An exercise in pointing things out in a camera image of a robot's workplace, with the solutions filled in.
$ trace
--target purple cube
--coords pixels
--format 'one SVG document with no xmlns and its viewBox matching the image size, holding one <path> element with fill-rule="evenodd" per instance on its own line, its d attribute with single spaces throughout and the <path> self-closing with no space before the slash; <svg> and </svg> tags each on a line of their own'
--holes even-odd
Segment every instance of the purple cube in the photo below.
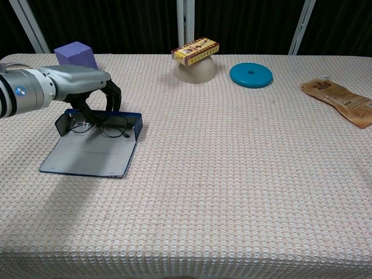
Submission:
<svg viewBox="0 0 372 279">
<path fill-rule="evenodd" d="M 60 65 L 73 64 L 98 69 L 92 49 L 80 42 L 56 48 L 54 53 Z"/>
</svg>

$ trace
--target textured tablecloth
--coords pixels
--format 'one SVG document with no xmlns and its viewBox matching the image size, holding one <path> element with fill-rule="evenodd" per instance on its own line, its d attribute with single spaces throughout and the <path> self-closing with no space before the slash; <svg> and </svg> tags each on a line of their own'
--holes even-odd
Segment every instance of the textured tablecloth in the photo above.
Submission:
<svg viewBox="0 0 372 279">
<path fill-rule="evenodd" d="M 38 172 L 68 104 L 0 120 L 0 278 L 372 278 L 372 127 L 300 89 L 329 76 L 372 98 L 372 58 L 213 59 L 216 77 L 195 85 L 170 55 L 96 56 L 121 110 L 143 115 L 122 179 Z M 274 82 L 234 84 L 239 62 Z"/>
</svg>

